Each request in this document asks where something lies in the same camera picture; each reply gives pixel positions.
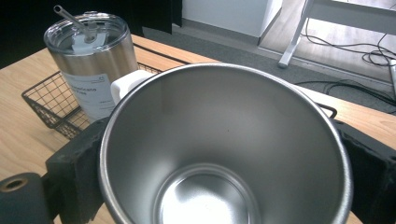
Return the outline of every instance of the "white table leg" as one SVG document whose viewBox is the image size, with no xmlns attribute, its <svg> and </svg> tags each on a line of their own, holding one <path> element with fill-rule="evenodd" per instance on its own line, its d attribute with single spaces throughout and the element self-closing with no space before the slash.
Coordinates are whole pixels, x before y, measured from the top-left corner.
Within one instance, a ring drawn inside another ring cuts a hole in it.
<svg viewBox="0 0 396 224">
<path fill-rule="evenodd" d="M 315 0 L 308 0 L 306 2 L 305 8 L 303 10 L 302 16 L 300 18 L 300 22 L 297 25 L 296 32 L 294 33 L 293 39 L 290 41 L 288 47 L 286 48 L 285 52 L 282 55 L 279 63 L 277 65 L 281 68 L 287 68 L 290 62 L 291 57 L 293 56 L 294 51 L 297 48 L 298 43 L 300 42 L 300 34 L 303 30 L 304 24 L 306 19 L 309 16 L 311 11 L 312 5 L 314 4 Z"/>
<path fill-rule="evenodd" d="M 396 60 L 390 60 L 390 74 L 392 75 L 393 89 L 396 97 Z"/>
</svg>

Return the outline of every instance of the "stainless steel tumbler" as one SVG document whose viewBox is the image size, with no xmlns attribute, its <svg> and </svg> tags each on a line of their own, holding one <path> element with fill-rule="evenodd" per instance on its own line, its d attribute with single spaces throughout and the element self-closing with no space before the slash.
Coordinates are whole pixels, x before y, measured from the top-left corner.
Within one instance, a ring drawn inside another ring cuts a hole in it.
<svg viewBox="0 0 396 224">
<path fill-rule="evenodd" d="M 94 122 L 108 117 L 115 107 L 111 82 L 138 69 L 134 45 L 127 23 L 118 16 L 87 12 L 75 19 L 79 22 L 53 24 L 44 42 L 79 105 Z"/>
</svg>

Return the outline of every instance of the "wooden desk surface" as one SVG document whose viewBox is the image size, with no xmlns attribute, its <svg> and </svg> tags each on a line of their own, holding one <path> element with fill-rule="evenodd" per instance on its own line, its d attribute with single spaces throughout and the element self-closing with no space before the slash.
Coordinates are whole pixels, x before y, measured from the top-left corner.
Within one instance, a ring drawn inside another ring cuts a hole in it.
<svg viewBox="0 0 396 224">
<path fill-rule="evenodd" d="M 136 44 L 190 63 L 214 62 L 181 49 L 175 49 L 133 36 Z M 165 60 L 142 49 L 135 50 L 137 60 L 165 70 L 180 63 Z M 46 49 L 0 70 L 0 179 L 24 172 L 46 173 L 45 161 L 68 142 L 59 133 L 47 128 L 26 104 L 21 93 L 58 71 Z M 342 101 L 300 88 L 315 102 L 338 110 L 337 118 L 396 148 L 396 117 L 373 109 Z M 114 222 L 103 206 L 93 223 Z M 349 224 L 361 223 L 351 213 Z"/>
</svg>

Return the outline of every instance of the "white wall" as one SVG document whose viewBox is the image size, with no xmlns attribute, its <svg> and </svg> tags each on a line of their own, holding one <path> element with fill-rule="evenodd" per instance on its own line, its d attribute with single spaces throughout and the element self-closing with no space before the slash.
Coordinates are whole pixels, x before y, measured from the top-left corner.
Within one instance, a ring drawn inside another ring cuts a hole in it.
<svg viewBox="0 0 396 224">
<path fill-rule="evenodd" d="M 259 37 L 282 0 L 183 0 L 183 18 Z"/>
</svg>

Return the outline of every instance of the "metal mug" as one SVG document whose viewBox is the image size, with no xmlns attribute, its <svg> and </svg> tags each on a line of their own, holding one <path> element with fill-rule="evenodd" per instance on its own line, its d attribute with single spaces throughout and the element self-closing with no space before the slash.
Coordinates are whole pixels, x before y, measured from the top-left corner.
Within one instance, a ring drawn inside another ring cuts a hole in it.
<svg viewBox="0 0 396 224">
<path fill-rule="evenodd" d="M 116 222 L 346 222 L 346 150 L 324 112 L 286 81 L 203 63 L 113 87 L 123 99 L 99 171 Z"/>
<path fill-rule="evenodd" d="M 82 28 L 70 20 L 59 21 L 46 31 L 44 42 L 79 105 L 94 122 L 108 117 L 115 107 L 111 82 L 138 66 L 131 33 L 123 19 L 97 12 L 75 19 Z"/>
</svg>

